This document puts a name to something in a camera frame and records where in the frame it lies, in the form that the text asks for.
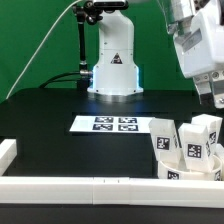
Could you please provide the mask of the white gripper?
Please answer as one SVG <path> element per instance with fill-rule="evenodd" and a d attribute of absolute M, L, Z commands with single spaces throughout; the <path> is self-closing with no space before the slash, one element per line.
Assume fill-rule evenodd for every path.
<path fill-rule="evenodd" d="M 224 109 L 224 26 L 220 20 L 219 6 L 205 6 L 193 17 L 191 33 L 174 35 L 173 40 L 184 77 L 194 77 L 200 104 Z"/>

